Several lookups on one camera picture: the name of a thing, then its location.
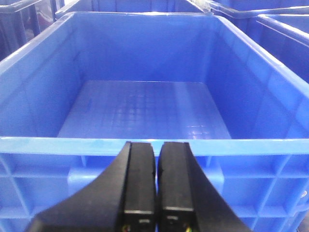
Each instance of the wire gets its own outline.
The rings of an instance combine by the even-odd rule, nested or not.
[[[122,232],[130,232],[131,231],[131,226],[130,225],[124,225],[122,227]]]
[[[185,230],[185,232],[192,232],[192,229],[190,226],[187,227],[187,229]]]

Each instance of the plastic storage bin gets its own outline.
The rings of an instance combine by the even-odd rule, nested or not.
[[[63,0],[0,0],[0,60],[50,26]]]
[[[222,17],[67,14],[0,63],[1,228],[21,231],[126,140],[182,139],[250,228],[295,232],[308,140],[271,139],[307,137],[308,111],[309,85]]]
[[[309,15],[259,15],[257,42],[309,82]]]
[[[259,33],[256,20],[259,14],[309,14],[309,0],[202,0],[202,8],[211,9],[255,40]]]
[[[192,12],[201,8],[189,0],[74,0],[56,13],[59,19],[68,12]]]

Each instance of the textured grid pattern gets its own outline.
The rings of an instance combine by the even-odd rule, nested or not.
[[[88,81],[58,137],[228,139],[204,84]]]

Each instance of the blue plastic crate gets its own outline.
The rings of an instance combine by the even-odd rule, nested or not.
[[[259,14],[309,14],[309,0],[192,0],[204,9],[211,9],[255,40],[259,27],[254,17]]]
[[[59,19],[68,12],[187,12],[202,13],[189,0],[74,0],[56,13]]]
[[[126,140],[157,155],[182,140],[250,228],[295,232],[308,112],[309,85],[222,17],[67,14],[0,62],[1,228],[21,231]]]
[[[259,15],[256,41],[309,82],[309,15]]]
[[[63,0],[0,0],[0,60],[50,26],[63,4]]]

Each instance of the crate floor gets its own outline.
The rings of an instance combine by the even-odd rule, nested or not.
[[[87,81],[58,137],[229,139],[202,83]]]

